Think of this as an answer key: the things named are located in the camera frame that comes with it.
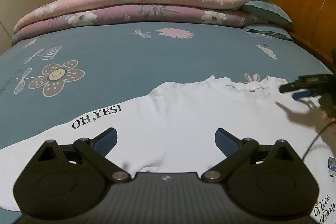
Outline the person's right hand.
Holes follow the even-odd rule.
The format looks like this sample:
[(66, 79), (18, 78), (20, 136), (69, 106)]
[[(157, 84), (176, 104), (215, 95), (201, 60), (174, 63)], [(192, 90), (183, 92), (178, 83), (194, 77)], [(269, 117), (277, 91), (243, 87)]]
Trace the person's right hand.
[(326, 121), (335, 121), (335, 118), (328, 116), (326, 112), (322, 112), (321, 118)]

